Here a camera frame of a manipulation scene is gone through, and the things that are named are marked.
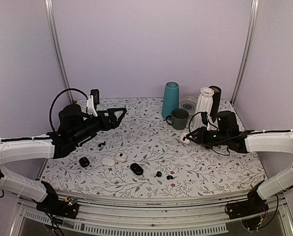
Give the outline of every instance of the table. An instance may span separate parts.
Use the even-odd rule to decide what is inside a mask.
[[[180,142],[180,134],[161,116],[160,98],[101,99],[98,110],[126,107],[128,113],[121,125],[99,132],[91,141],[62,159],[49,159],[41,180],[55,189],[90,195],[123,198],[198,197],[249,190],[266,178],[259,157],[254,153],[222,156],[197,144]],[[86,100],[78,103],[84,110]],[[219,111],[233,107],[227,100],[220,102]],[[237,122],[243,130],[241,121]],[[105,146],[98,147],[106,141]],[[226,153],[222,146],[216,149]],[[118,153],[129,155],[126,163],[114,167],[101,165],[103,157]],[[78,160],[87,157],[90,166],[82,168]],[[131,170],[132,163],[143,169],[142,176]],[[161,171],[162,177],[156,177]]]

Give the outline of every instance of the teal vase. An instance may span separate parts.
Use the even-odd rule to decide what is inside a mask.
[[[162,117],[166,119],[172,111],[179,107],[179,85],[176,82],[168,82],[165,86]]]

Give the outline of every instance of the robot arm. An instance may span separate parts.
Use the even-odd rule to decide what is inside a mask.
[[[99,131],[117,128],[127,112],[126,108],[96,111],[97,104],[99,93],[94,89],[87,101],[87,113],[81,112],[77,104],[70,104],[59,112],[57,131],[36,137],[0,138],[0,190],[33,199],[38,202],[38,210],[75,219],[78,212],[75,199],[60,201],[50,184],[25,178],[3,165],[35,158],[63,158],[94,138]],[[115,112],[122,113],[116,117]]]
[[[219,130],[208,131],[200,127],[186,135],[186,138],[206,148],[227,145],[239,153],[269,151],[293,154],[293,130],[243,131],[240,132],[235,114],[230,111],[217,115]],[[293,188],[293,166],[257,184],[247,195],[248,200],[227,205],[230,219],[244,217],[268,210],[266,200]]]

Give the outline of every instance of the stacked plate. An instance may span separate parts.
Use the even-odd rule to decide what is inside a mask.
[[[193,96],[184,97],[180,99],[179,107],[188,111],[189,116],[193,116],[195,114],[196,101],[197,98]]]

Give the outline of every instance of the mug handle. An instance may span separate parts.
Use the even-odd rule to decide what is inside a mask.
[[[172,118],[172,116],[171,116],[171,115],[168,115],[168,116],[166,117],[166,122],[167,122],[167,124],[172,125],[171,123],[168,122],[168,119],[169,119],[169,118]]]

